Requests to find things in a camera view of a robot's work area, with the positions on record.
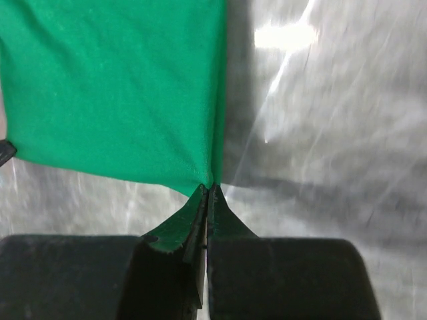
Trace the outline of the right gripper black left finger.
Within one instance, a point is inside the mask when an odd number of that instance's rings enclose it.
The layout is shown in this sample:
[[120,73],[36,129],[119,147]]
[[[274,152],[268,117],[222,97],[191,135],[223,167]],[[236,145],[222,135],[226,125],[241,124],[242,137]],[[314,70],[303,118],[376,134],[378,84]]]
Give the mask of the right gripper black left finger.
[[203,303],[206,189],[141,236],[1,240],[2,319],[195,319]]

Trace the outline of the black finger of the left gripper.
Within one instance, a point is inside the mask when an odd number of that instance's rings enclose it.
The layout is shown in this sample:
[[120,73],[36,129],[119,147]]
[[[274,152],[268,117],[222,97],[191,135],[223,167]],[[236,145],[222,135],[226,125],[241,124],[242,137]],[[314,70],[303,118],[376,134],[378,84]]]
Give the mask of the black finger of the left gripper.
[[0,140],[0,167],[12,159],[16,152],[16,148],[8,140]]

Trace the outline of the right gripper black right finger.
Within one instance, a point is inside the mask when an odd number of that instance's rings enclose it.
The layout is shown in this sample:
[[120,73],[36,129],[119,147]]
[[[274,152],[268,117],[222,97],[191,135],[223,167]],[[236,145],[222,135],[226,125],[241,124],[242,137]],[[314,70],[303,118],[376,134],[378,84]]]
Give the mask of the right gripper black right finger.
[[379,319],[364,260],[345,239],[259,237],[209,191],[207,279],[212,319]]

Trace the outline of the green t shirt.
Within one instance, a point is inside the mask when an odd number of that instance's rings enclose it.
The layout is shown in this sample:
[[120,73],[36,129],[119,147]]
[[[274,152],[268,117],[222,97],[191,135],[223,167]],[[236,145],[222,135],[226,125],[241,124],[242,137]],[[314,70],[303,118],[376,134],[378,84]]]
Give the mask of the green t shirt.
[[226,27],[225,1],[2,1],[7,140],[184,195],[219,183]]

